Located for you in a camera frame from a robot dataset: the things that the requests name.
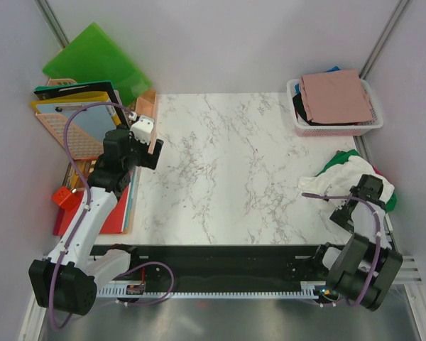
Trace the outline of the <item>pink t shirt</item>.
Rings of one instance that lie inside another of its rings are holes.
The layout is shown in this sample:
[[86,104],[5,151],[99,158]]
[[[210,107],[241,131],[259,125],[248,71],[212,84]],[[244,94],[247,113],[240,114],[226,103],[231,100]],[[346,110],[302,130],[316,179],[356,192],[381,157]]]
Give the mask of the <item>pink t shirt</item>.
[[309,123],[342,125],[372,120],[369,97],[356,69],[303,75],[300,94]]

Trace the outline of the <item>white t shirt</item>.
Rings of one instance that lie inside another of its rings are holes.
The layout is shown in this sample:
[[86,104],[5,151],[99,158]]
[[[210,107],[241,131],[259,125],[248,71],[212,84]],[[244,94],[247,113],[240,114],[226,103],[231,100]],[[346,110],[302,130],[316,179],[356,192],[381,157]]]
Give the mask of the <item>white t shirt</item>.
[[394,194],[394,185],[377,174],[371,164],[360,156],[350,156],[344,164],[333,165],[315,177],[301,177],[298,188],[305,193],[345,196],[350,193],[352,186],[358,185],[362,175],[372,175],[382,180],[383,192],[380,200],[387,204]]

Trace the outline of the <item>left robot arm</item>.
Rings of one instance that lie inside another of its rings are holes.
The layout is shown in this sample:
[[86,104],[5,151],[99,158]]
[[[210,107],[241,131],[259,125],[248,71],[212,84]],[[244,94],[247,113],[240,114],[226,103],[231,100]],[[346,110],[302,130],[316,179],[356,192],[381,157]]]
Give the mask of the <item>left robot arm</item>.
[[141,261],[130,247],[114,246],[99,260],[90,262],[90,252],[112,210],[118,204],[137,167],[154,170],[163,149],[155,142],[153,153],[128,129],[108,131],[104,152],[88,176],[87,187],[72,221],[59,244],[46,259],[35,260],[28,270],[35,299],[40,307],[86,315],[97,292],[122,275],[134,279]]

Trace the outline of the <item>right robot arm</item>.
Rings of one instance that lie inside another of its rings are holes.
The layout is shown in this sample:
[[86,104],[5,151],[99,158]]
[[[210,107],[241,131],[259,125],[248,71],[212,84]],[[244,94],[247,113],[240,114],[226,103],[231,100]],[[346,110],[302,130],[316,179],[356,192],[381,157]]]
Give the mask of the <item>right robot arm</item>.
[[351,186],[345,203],[330,215],[351,238],[342,249],[327,246],[310,267],[316,278],[326,279],[328,289],[371,311],[381,306],[403,262],[385,236],[382,193],[383,181],[374,175]]

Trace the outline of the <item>blue clipboard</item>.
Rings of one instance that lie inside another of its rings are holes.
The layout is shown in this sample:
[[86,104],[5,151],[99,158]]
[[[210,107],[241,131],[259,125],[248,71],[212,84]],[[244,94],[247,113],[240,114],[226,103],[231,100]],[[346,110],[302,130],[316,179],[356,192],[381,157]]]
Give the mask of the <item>blue clipboard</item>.
[[[69,119],[78,109],[81,109],[91,102],[33,102],[38,113],[54,114],[58,113]],[[115,129],[120,124],[118,112],[113,106],[98,106],[89,108],[78,114],[72,121],[83,132],[91,136],[95,141],[102,142],[105,133]]]

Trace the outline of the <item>green t shirt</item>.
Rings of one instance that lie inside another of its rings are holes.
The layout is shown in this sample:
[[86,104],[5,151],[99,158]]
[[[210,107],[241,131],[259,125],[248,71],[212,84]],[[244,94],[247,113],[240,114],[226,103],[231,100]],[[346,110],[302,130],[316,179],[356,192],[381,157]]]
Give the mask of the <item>green t shirt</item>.
[[[335,156],[324,166],[324,168],[317,174],[321,174],[323,172],[325,172],[329,167],[336,165],[336,164],[344,164],[345,162],[347,162],[349,160],[350,156],[360,156],[359,153],[356,150],[350,150],[350,151],[339,151],[338,153],[335,154]],[[392,195],[391,199],[389,200],[389,202],[386,204],[386,212],[391,212],[395,209],[395,206],[397,204],[397,197],[394,191],[394,194]]]

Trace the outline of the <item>brown book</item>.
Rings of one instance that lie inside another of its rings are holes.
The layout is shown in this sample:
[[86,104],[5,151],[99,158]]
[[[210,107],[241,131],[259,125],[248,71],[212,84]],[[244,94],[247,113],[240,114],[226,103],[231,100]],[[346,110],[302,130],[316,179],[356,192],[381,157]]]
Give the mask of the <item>brown book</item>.
[[[81,171],[84,178],[87,180],[89,175],[93,172],[94,166],[96,164],[96,159],[91,160],[78,160],[75,161],[75,164]],[[69,163],[67,166],[67,170],[65,172],[65,177],[62,182],[62,186],[66,187],[68,190],[84,190],[85,186],[83,182],[80,180],[79,175],[76,170],[72,167],[72,164]]]

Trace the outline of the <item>yellow folder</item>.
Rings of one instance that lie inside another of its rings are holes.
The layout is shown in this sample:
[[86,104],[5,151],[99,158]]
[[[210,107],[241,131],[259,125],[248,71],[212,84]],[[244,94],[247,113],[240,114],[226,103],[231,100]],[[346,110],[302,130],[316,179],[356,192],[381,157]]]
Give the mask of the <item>yellow folder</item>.
[[[96,102],[112,102],[112,99],[110,98],[110,96],[106,92],[103,92],[103,91],[89,91],[89,92],[81,92],[81,93],[77,93],[77,94],[69,94],[69,95],[56,97],[56,98],[52,98],[52,99],[39,99],[39,100],[31,102],[31,106],[36,112],[37,112],[37,110],[36,110],[35,106],[33,105],[33,102],[38,102],[38,101],[45,101],[45,102],[49,102],[49,103],[53,103],[53,102],[91,102],[91,104],[92,104],[92,103],[96,103]],[[116,109],[116,108],[115,108],[115,110],[118,112],[119,118],[121,120],[121,124],[124,124],[125,121],[123,121],[121,119],[123,112],[119,112],[119,110]]]

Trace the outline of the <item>red cube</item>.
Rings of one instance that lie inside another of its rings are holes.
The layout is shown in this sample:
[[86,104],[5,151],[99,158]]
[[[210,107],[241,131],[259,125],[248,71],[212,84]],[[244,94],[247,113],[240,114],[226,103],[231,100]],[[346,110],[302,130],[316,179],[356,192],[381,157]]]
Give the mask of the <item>red cube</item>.
[[52,195],[52,201],[61,209],[70,211],[76,208],[80,199],[76,195],[76,190],[70,190],[62,186]]

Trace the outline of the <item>white laundry basket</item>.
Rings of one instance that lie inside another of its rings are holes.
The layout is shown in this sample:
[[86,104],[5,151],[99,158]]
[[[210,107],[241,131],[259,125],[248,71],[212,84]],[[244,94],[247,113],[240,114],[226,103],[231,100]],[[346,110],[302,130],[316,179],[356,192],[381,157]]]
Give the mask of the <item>white laundry basket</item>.
[[324,136],[362,136],[373,129],[380,129],[383,127],[383,109],[378,101],[374,91],[371,89],[369,83],[360,79],[361,86],[364,92],[368,95],[369,105],[371,108],[372,120],[360,124],[346,125],[346,126],[310,126],[302,123],[297,118],[297,112],[293,104],[293,97],[296,95],[295,86],[300,79],[288,80],[286,83],[286,93],[288,96],[288,112],[289,117],[294,124],[295,133],[301,137],[324,137]]

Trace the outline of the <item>black folder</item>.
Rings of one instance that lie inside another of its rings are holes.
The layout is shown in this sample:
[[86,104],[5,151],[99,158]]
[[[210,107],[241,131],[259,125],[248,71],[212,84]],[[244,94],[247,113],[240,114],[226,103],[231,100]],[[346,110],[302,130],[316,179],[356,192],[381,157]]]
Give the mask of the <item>black folder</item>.
[[[33,91],[34,95],[39,99],[52,99],[56,97],[61,97],[69,94],[77,94],[81,92],[89,91],[103,91],[106,92],[112,99],[111,103],[119,103],[118,97],[116,96],[114,87],[110,81],[100,81],[100,82],[84,82],[79,84],[72,85],[59,85],[53,87],[37,87]],[[124,111],[120,107],[115,107],[119,112],[123,112],[122,120],[126,123],[126,118],[124,116]]]

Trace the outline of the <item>green plastic folder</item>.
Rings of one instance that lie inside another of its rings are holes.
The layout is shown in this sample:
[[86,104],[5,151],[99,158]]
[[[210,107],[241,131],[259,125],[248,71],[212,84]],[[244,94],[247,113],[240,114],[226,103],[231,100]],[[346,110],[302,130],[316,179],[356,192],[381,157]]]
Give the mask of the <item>green plastic folder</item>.
[[43,67],[50,78],[78,83],[110,81],[131,104],[152,87],[150,79],[96,23],[91,23]]

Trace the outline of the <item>black t shirt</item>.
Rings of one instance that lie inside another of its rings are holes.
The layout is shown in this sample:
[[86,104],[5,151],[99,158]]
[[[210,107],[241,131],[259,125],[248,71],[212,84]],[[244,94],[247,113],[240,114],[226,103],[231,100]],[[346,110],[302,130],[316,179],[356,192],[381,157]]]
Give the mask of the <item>black t shirt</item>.
[[303,124],[307,124],[309,126],[347,126],[347,124],[319,124],[313,122],[312,120],[309,120],[305,111],[304,104],[302,102],[302,95],[300,93],[296,94],[293,97],[293,105],[297,118],[301,119],[301,122]]

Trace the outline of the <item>aluminium frame rail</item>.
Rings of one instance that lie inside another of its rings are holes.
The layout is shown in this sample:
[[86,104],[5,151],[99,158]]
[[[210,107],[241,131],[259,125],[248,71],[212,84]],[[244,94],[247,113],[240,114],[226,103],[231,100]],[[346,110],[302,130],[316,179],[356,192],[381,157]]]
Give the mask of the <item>aluminium frame rail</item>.
[[[386,232],[386,239],[392,246],[394,251],[399,251],[394,235],[393,225],[389,215],[384,217],[384,229]],[[403,255],[403,262],[401,268],[393,281],[394,285],[420,285],[422,279],[418,271],[415,258],[410,255]]]

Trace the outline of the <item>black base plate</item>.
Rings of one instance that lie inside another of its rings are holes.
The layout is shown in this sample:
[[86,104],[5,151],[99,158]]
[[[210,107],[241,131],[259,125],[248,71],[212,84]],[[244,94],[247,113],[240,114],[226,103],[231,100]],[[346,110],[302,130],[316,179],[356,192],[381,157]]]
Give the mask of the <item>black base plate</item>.
[[176,283],[272,284],[323,282],[327,278],[321,245],[124,246],[131,252],[130,274],[121,280]]

